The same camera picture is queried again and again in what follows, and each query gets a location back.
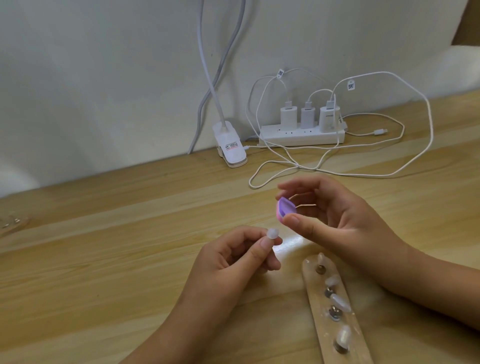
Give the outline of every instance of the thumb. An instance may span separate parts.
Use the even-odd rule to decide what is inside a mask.
[[[234,264],[235,275],[245,285],[262,265],[268,254],[272,251],[275,241],[267,236],[260,238],[249,250]]]
[[[297,234],[327,249],[336,240],[336,229],[322,222],[300,214],[288,214],[283,218],[283,224]]]

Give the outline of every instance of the power strip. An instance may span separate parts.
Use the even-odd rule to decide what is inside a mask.
[[[280,124],[264,125],[260,129],[259,146],[265,146],[265,141],[281,146],[314,146],[324,144],[342,144],[345,140],[345,131],[323,133],[317,125],[311,129],[301,129],[297,123],[296,130],[281,130]]]

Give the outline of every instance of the white wall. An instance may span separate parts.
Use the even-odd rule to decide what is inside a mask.
[[[244,115],[251,85],[278,68],[334,81],[391,70],[430,96],[479,87],[480,50],[449,46],[466,2],[247,0],[218,88],[224,113],[242,137],[251,135]],[[239,3],[206,0],[211,74]],[[0,195],[185,153],[207,89],[196,10],[197,0],[1,1]],[[322,86],[301,74],[285,80],[299,101]],[[361,91],[339,100],[368,110],[414,96],[395,85],[361,80]],[[266,101],[261,121],[274,123],[281,87]],[[212,102],[197,149],[214,145],[216,121]]]

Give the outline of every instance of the wooden desk surface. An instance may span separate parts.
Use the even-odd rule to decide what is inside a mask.
[[[480,268],[480,91],[435,100],[432,109],[433,148],[401,178],[341,181],[413,246]],[[385,173],[422,150],[424,104],[388,113],[407,126],[402,143],[338,152],[325,166]],[[377,117],[349,125],[398,132]],[[319,154],[302,152],[299,161]],[[0,363],[118,362],[167,316],[201,246],[239,224],[279,227],[283,268],[253,279],[203,362],[321,363],[301,276],[303,258],[320,248],[276,221],[276,182],[248,187],[271,153],[249,150],[248,157],[232,170],[207,150],[1,199],[0,211],[32,221],[0,240]],[[268,166],[257,181],[279,168]],[[479,333],[386,293],[344,264],[339,270],[376,363],[480,361]]]

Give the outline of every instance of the person's right hand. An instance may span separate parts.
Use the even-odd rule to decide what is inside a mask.
[[[283,224],[317,243],[379,284],[402,294],[423,255],[402,241],[365,200],[340,182],[316,173],[280,183],[276,199],[297,206]]]

